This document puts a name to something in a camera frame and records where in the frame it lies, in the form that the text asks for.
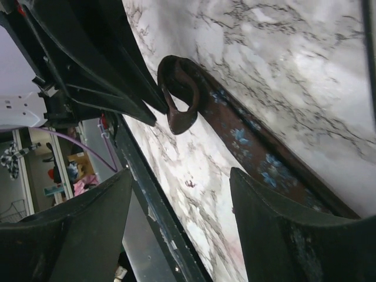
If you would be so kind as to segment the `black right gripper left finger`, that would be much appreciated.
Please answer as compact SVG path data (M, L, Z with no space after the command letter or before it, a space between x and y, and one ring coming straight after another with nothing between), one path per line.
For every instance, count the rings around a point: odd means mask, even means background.
M1 281L113 281L132 194L124 169L89 191L1 224Z

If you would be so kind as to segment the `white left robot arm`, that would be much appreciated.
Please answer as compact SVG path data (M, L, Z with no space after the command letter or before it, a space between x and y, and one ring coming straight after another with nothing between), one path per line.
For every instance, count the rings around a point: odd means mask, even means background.
M166 113L122 1L1 2L1 129Z

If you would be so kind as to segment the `dark brown blue floral tie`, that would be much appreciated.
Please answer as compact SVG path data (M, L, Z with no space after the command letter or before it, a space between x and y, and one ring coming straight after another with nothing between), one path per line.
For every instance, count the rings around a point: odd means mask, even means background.
M269 189L320 212L359 219L202 67L187 58L165 56L157 69L157 83L169 107L167 120L174 135L190 129L202 116L241 167Z

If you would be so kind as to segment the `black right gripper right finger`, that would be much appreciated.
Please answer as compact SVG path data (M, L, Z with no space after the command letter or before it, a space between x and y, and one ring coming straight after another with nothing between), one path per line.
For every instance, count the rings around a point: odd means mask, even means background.
M230 190L249 281L375 280L375 217L316 211L236 167Z

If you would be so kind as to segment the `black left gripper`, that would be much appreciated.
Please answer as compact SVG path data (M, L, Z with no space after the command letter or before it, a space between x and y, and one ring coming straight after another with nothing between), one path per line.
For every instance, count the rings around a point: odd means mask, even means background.
M33 19L89 77L119 99L126 115L149 126L149 109L167 112L161 89L137 45L122 1L27 1ZM1 1L1 127L68 127L72 102L18 1Z

